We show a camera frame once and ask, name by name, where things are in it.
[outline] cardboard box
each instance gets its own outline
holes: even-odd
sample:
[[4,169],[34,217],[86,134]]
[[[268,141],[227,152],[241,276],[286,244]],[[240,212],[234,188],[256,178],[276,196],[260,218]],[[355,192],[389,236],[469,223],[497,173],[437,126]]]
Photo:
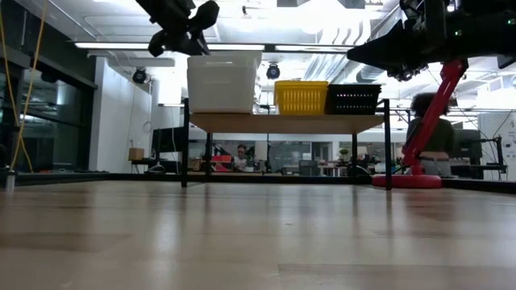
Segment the cardboard box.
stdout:
[[142,160],[145,157],[145,149],[143,148],[129,148],[129,161]]

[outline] shelf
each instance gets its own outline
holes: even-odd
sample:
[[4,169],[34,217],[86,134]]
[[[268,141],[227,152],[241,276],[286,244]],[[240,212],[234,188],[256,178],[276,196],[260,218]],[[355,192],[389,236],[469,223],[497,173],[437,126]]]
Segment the shelf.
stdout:
[[384,122],[383,116],[285,116],[192,114],[190,122],[208,133],[358,134]]

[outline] person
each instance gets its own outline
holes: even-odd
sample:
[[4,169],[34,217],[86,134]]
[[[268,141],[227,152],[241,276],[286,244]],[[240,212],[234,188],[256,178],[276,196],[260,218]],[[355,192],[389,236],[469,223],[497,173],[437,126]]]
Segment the person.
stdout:
[[235,157],[235,161],[233,162],[234,169],[237,171],[245,171],[245,168],[248,165],[248,160],[245,156],[245,152],[248,150],[248,147],[240,144],[238,146],[238,154]]
[[[407,130],[407,139],[412,131],[422,121],[428,110],[434,93],[420,93],[412,101],[411,109],[414,111],[415,118],[410,122]],[[442,115],[449,111],[448,106],[444,108]],[[452,176],[449,154],[453,151],[454,130],[452,124],[443,118],[439,118],[434,132],[432,133],[427,145],[419,155],[420,163],[427,175]]]

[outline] dark hair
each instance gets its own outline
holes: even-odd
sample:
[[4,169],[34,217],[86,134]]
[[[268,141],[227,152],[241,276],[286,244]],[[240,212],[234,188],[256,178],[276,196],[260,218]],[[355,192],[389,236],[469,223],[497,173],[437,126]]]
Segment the dark hair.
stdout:
[[[423,118],[425,116],[428,107],[434,99],[434,96],[435,93],[419,93],[414,97],[410,109],[415,112],[416,117]],[[446,107],[444,108],[444,111],[441,114],[446,116],[446,114],[448,114],[449,111],[450,108],[448,107],[448,104],[446,104]]]

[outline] black frame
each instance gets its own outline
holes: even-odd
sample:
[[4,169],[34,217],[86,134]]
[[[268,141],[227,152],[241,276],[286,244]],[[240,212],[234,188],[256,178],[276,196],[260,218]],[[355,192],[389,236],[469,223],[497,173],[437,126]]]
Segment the black frame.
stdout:
[[[181,163],[181,187],[188,186],[188,182],[263,182],[263,183],[306,183],[309,184],[369,184],[371,182],[370,176],[349,176],[349,177],[288,177],[283,176],[212,176],[210,166],[205,166],[204,176],[192,176],[188,174],[188,159],[189,159],[189,99],[184,100],[185,112],[183,115],[183,127],[185,129],[185,137],[182,139],[182,163]],[[385,124],[385,171],[387,175],[387,182],[385,189],[391,190],[392,187],[392,160],[391,160],[391,143],[390,143],[390,101],[383,99],[378,102],[378,106],[383,104],[384,124]],[[206,132],[206,150],[205,162],[211,162],[211,145],[213,141],[213,133]],[[352,134],[352,167],[357,165],[357,134]]]

